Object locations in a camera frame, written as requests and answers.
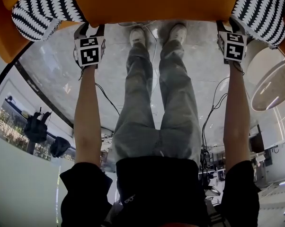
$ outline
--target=floor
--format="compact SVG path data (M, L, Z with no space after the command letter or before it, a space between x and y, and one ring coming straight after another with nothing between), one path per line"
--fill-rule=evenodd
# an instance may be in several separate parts
M148 50L153 59L153 94L151 107L156 128L160 128L164 113L158 85L158 66L161 44L167 39L170 29L178 21L155 21L145 29L148 37ZM192 79L198 107L199 124L202 127L212 106L215 88L220 80L229 76L229 66L223 64L223 56L216 43L216 24L203 21L183 21L188 34L183 45L184 63ZM57 31L45 42L34 43L20 58L20 62L33 81L40 87L51 102L71 121L80 88L80 69L73 59L73 34L78 26L71 26ZM125 61L131 48L129 44L130 27L117 24L106 25L106 50L102 63L96 72L99 83L119 111L124 103L124 83L126 77ZM217 90L215 101L228 90L228 80ZM246 83L247 93L251 94L254 86ZM215 110L205 130L207 143L220 146L223 144L223 124L225 101L220 109ZM102 126L114 129L118 115L112 105L98 90L98 103Z

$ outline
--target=white sneaker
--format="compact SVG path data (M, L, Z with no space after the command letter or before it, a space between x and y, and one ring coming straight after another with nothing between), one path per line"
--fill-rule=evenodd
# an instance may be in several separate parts
M133 46L135 43L142 43L146 46L146 37L144 31L140 27L134 27L130 32L130 44Z
M169 41L178 40L181 44L184 43L187 36L187 28L183 24L176 24L170 31Z

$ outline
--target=light gray jeans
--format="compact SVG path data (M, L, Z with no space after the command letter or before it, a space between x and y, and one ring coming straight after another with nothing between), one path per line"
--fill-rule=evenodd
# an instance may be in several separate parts
M135 43L127 60L125 104L113 136L116 162L128 157L165 156L200 161L201 131L184 49L173 40L160 54L160 90L165 109L161 129L150 106L153 69L147 49Z

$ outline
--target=black and white patterned fabric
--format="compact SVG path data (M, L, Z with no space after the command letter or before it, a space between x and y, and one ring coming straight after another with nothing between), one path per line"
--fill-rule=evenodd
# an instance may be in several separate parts
M75 0L18 0L12 9L12 20L31 41L48 39L62 20L85 21Z
M285 0L236 0L232 18L248 34L273 47L285 38Z

